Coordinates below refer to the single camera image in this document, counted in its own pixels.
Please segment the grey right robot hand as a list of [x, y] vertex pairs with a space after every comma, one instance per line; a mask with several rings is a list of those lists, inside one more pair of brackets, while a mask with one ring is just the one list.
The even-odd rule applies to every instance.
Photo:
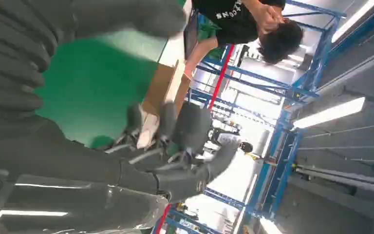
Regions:
[[0, 234], [139, 234], [231, 164], [196, 161], [208, 109], [114, 33], [178, 36], [176, 0], [0, 0]]

